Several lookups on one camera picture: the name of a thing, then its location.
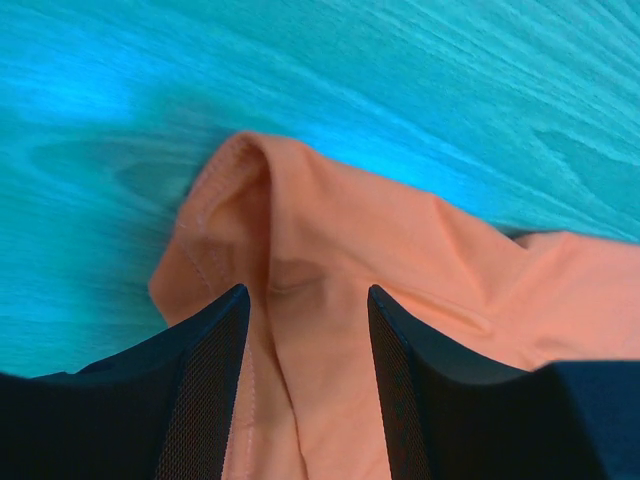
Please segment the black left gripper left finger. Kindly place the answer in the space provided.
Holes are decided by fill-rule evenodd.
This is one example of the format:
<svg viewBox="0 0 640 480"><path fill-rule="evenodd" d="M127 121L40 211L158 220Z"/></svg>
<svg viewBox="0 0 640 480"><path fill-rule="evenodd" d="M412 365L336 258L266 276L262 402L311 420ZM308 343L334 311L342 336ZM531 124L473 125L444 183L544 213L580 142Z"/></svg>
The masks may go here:
<svg viewBox="0 0 640 480"><path fill-rule="evenodd" d="M237 285L75 373L1 378L5 479L218 479L249 323Z"/></svg>

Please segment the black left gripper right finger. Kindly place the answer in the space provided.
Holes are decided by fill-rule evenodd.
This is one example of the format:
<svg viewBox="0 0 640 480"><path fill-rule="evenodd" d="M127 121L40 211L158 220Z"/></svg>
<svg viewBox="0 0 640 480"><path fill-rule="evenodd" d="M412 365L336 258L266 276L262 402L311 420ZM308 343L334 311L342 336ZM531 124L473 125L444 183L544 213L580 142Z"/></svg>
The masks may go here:
<svg viewBox="0 0 640 480"><path fill-rule="evenodd" d="M393 478L638 477L637 362L529 372L424 324L379 286L367 308Z"/></svg>

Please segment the orange t-shirt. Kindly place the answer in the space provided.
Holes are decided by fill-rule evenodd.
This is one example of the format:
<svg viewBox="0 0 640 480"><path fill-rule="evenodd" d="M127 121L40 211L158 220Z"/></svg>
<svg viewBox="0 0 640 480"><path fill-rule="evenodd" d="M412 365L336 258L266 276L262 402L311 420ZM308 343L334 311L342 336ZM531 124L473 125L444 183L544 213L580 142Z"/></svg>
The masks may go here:
<svg viewBox="0 0 640 480"><path fill-rule="evenodd" d="M236 284L251 319L223 475L390 475L368 329L380 285L497 361L639 355L639 250L511 239L444 200L282 137L229 139L196 180L150 282L169 324Z"/></svg>

